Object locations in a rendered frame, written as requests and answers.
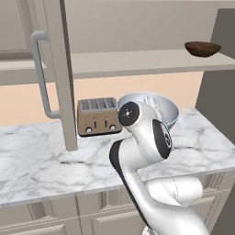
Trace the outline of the large pale blue bowl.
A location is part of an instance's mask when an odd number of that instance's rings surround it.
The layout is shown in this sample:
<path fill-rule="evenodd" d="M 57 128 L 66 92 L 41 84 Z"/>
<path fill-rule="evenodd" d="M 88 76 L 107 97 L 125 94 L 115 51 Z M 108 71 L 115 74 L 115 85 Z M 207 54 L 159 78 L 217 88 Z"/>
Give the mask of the large pale blue bowl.
<path fill-rule="evenodd" d="M 168 99 L 165 96 L 150 92 L 130 93 L 122 96 L 117 101 L 117 109 L 120 109 L 123 105 L 125 105 L 129 101 L 143 102 L 146 96 L 151 97 L 153 99 L 154 103 L 160 109 L 160 113 L 162 115 L 162 122 L 167 125 L 168 129 L 171 129 L 177 122 L 180 112 L 177 105 L 172 100 Z"/>

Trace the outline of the small brown bowl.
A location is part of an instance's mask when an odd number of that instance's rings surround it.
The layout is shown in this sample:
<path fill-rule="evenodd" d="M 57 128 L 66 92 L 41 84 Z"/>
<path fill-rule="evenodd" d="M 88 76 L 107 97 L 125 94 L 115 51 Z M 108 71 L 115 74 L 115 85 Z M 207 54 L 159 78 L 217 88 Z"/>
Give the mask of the small brown bowl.
<path fill-rule="evenodd" d="M 185 49 L 196 57 L 210 57 L 221 50 L 218 44 L 204 41 L 189 41 L 185 43 Z"/>

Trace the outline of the bronze four-slot toaster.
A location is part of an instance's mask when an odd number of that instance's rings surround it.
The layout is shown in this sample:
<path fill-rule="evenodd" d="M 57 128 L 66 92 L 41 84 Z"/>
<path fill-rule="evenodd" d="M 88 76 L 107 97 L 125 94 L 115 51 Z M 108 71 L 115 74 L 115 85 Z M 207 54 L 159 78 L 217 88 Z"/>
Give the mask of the bronze four-slot toaster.
<path fill-rule="evenodd" d="M 114 97 L 79 100 L 77 129 L 81 137 L 119 133 L 122 126 L 118 122 L 117 100 Z"/>

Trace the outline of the beige cupboard shelf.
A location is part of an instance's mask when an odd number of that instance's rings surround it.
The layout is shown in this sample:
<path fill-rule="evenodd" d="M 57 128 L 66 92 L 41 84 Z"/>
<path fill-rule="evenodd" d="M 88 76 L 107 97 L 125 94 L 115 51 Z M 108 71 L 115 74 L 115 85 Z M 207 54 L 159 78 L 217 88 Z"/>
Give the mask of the beige cupboard shelf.
<path fill-rule="evenodd" d="M 235 69 L 231 56 L 200 58 L 186 49 L 75 53 L 71 61 L 74 79 Z M 0 85 L 37 82 L 33 60 L 0 61 Z"/>

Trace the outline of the beige open cupboard door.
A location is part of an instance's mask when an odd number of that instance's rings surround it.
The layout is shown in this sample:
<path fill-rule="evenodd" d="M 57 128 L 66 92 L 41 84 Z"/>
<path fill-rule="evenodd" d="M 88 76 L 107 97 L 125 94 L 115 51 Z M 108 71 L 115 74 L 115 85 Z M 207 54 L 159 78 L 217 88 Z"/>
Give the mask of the beige open cupboard door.
<path fill-rule="evenodd" d="M 62 130 L 67 151 L 77 150 L 77 133 L 68 29 L 64 0 L 44 0 Z"/>

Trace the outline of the beige base cupboard door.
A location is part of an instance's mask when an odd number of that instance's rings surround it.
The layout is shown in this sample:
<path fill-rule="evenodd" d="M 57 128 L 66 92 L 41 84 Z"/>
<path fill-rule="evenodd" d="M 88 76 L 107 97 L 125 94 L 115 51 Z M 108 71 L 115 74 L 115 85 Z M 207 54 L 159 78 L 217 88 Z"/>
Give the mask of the beige base cupboard door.
<path fill-rule="evenodd" d="M 199 180 L 204 186 L 204 193 L 192 208 L 202 217 L 208 231 L 211 232 L 235 184 L 235 172 L 203 175 Z"/>
<path fill-rule="evenodd" d="M 0 235 L 82 235 L 76 199 L 0 208 Z"/>
<path fill-rule="evenodd" d="M 145 227 L 125 188 L 77 197 L 83 235 L 141 235 Z"/>

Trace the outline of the beige closed cupboard door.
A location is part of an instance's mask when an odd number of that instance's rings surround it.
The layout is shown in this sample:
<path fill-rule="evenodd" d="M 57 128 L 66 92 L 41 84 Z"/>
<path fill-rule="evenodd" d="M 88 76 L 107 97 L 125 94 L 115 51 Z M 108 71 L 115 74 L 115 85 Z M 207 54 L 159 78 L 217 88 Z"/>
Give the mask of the beige closed cupboard door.
<path fill-rule="evenodd" d="M 0 60 L 31 59 L 32 32 L 28 0 L 0 0 Z"/>

